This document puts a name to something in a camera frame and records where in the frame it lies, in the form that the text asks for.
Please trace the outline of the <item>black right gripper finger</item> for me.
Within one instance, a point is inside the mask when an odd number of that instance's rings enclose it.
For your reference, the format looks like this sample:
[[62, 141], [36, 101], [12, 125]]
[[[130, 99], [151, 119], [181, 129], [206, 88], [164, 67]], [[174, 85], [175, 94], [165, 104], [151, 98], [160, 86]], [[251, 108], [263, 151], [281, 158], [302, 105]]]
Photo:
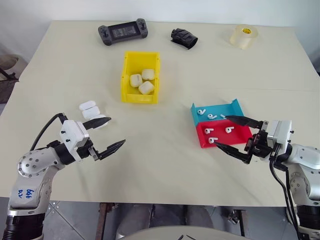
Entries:
[[257, 121], [257, 120], [254, 120], [254, 119], [251, 119], [251, 118], [245, 117], [245, 116], [226, 115], [225, 118], [235, 124], [240, 125], [240, 126], [247, 126], [249, 128], [253, 128], [253, 129], [261, 129], [264, 124], [263, 121]]
[[215, 142], [215, 145], [227, 155], [241, 160], [245, 164], [249, 164], [251, 162], [253, 154], [250, 151], [242, 153], [237, 148], [220, 142]]

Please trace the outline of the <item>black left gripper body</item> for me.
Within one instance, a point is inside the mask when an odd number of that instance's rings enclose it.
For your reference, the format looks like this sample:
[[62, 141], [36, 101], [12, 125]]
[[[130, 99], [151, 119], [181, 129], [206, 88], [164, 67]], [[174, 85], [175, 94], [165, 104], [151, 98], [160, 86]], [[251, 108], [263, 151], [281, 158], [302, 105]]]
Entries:
[[87, 157], [92, 157], [94, 161], [99, 160], [99, 152], [94, 148], [94, 144], [90, 138], [87, 139], [83, 146], [78, 147], [75, 151], [76, 162], [81, 162]]

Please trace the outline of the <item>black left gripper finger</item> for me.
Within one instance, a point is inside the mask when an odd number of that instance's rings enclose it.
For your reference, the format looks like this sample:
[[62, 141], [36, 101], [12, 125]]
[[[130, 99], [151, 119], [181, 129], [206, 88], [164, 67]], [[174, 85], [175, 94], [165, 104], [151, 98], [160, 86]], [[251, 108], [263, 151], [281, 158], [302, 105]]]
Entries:
[[125, 139], [115, 142], [112, 145], [108, 146], [107, 149], [103, 152], [100, 152], [97, 154], [99, 160], [103, 160], [110, 155], [114, 154], [119, 148], [122, 147], [122, 145], [126, 142]]
[[100, 117], [100, 118], [94, 118], [84, 122], [83, 126], [86, 130], [96, 129], [107, 124], [111, 119], [112, 119], [111, 117], [106, 117], [106, 116]]

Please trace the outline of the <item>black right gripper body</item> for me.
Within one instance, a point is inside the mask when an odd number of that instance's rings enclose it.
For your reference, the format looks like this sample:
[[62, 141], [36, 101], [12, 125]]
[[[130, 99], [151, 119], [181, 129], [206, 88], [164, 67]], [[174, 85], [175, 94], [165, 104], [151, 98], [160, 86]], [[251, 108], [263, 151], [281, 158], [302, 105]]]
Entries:
[[244, 150], [247, 152], [249, 160], [252, 156], [265, 158], [272, 152], [273, 148], [268, 146], [267, 137], [268, 133], [265, 130], [260, 130], [247, 140]]

